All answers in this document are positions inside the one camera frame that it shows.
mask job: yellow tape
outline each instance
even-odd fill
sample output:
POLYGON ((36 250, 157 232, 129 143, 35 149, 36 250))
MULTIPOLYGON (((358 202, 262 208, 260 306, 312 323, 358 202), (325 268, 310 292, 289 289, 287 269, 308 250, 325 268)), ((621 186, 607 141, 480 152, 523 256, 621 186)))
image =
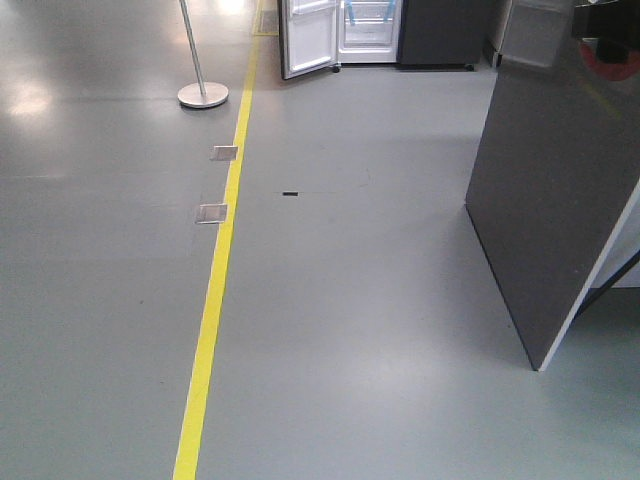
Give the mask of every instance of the yellow tape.
POLYGON ((253 88, 256 82, 258 64, 258 51, 260 38, 253 39, 249 67, 244 82, 240 112, 234 144, 238 146, 238 155, 231 162, 227 178, 227 186, 224 194, 224 203, 227 204, 227 219, 220 225, 216 246, 213 253, 213 264, 209 286, 202 314, 200 335, 196 347, 196 355, 191 373, 191 385, 187 396, 187 405, 182 421, 182 432, 176 455, 176 464, 173 470, 173 480, 195 480, 198 469, 198 457, 202 440, 202 429, 207 410, 207 398, 209 385, 213 371, 218 327, 222 316, 222 301, 227 283, 227 270, 231 243, 233 240, 233 226, 240 192, 240 174, 242 173, 242 161, 244 159, 244 147, 253 102, 253 88))
POLYGON ((260 22, 262 20, 262 16, 264 15, 265 11, 269 11, 269 10, 264 10, 263 0, 258 0, 256 4, 256 13, 253 17, 253 29, 251 33, 254 37, 277 37, 278 36, 277 31, 275 32, 260 31, 260 22))

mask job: metal pole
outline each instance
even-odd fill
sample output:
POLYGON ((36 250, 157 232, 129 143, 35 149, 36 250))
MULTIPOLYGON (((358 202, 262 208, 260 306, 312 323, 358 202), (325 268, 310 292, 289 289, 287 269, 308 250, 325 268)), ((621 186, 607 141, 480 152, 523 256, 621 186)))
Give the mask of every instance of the metal pole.
POLYGON ((182 10, 184 26, 187 29, 191 58, 193 58, 193 66, 196 69, 198 83, 187 85, 181 89, 178 92, 178 100, 182 105, 191 108, 215 107, 227 100, 229 97, 229 89, 220 83, 205 82, 202 79, 202 70, 200 69, 200 61, 198 60, 198 52, 196 51, 196 42, 193 40, 193 30, 191 29, 186 0, 180 0, 180 9, 182 10))
POLYGON ((193 58, 193 65, 196 67, 196 77, 198 77, 198 86, 200 87, 200 93, 204 97, 207 91, 204 88, 204 81, 202 80, 202 70, 200 70, 200 60, 198 60, 198 52, 196 51, 196 42, 193 40, 193 30, 191 29, 191 20, 189 20, 189 12, 187 11, 186 0, 180 0, 180 8, 182 9, 182 18, 184 18, 184 26, 187 29, 187 37, 189 38, 189 48, 191 49, 191 57, 193 58))

